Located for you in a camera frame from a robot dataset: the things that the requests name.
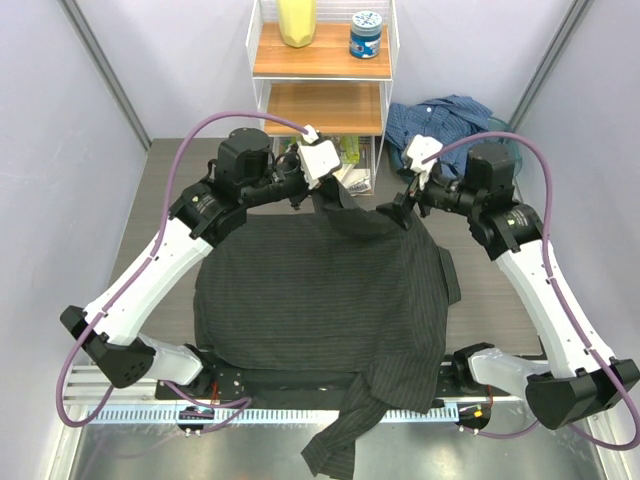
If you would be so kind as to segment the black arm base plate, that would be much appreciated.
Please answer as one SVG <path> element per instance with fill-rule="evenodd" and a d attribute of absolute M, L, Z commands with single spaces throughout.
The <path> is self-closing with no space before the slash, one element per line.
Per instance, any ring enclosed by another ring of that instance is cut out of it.
<path fill-rule="evenodd" d="M 204 363 L 204 383 L 196 379 L 192 384 L 176 388 L 183 394 L 214 403 L 230 403 L 244 397 L 251 398 L 253 409 L 338 410 L 358 373 L 335 371 L 277 371 L 243 369 L 231 365 L 213 352 L 201 351 Z M 444 406 L 454 398 L 488 397 L 490 390 L 498 397 L 507 396 L 496 387 L 458 382 L 453 356 L 445 356 L 437 377 L 435 398 L 431 407 Z M 182 399 L 167 382 L 158 380 L 154 396 L 157 400 Z"/>

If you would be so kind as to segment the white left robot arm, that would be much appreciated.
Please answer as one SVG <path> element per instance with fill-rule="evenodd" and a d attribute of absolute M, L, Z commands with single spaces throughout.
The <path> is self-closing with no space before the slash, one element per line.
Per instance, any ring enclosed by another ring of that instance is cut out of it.
<path fill-rule="evenodd" d="M 178 384 L 190 398 L 205 397 L 213 375 L 194 348 L 153 340 L 142 326 L 180 278 L 246 223 L 249 209 L 284 199 L 297 206 L 340 167 L 323 136 L 305 136 L 275 156 L 265 132 L 234 130 L 139 257 L 89 305 L 67 307 L 61 323 L 113 387 L 150 377 Z"/>

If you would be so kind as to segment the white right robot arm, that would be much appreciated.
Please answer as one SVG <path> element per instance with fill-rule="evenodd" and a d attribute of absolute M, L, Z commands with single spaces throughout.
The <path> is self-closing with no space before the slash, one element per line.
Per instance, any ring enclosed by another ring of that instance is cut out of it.
<path fill-rule="evenodd" d="M 562 275 L 543 219 L 515 199 L 508 148 L 493 141 L 473 145 L 464 174 L 452 179 L 444 174 L 442 150 L 436 139 L 414 136 L 402 154 L 409 186 L 379 212 L 404 228 L 414 207 L 422 215 L 438 209 L 465 217 L 471 236 L 516 290 L 546 354 L 537 363 L 488 343 L 458 350 L 455 389 L 472 395 L 491 386 L 523 399 L 549 430 L 615 406 L 638 382 L 639 369 L 599 337 Z"/>

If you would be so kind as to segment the black pinstripe long sleeve shirt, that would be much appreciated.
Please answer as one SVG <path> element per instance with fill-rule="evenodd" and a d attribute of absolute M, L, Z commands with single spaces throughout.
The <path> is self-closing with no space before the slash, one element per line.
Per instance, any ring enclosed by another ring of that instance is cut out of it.
<path fill-rule="evenodd" d="M 304 448 L 313 474 L 349 479 L 357 439 L 392 408 L 427 412 L 461 298 L 425 226 L 312 197 L 310 214 L 251 215 L 203 261 L 196 344 L 243 369 L 345 372 L 338 419 Z"/>

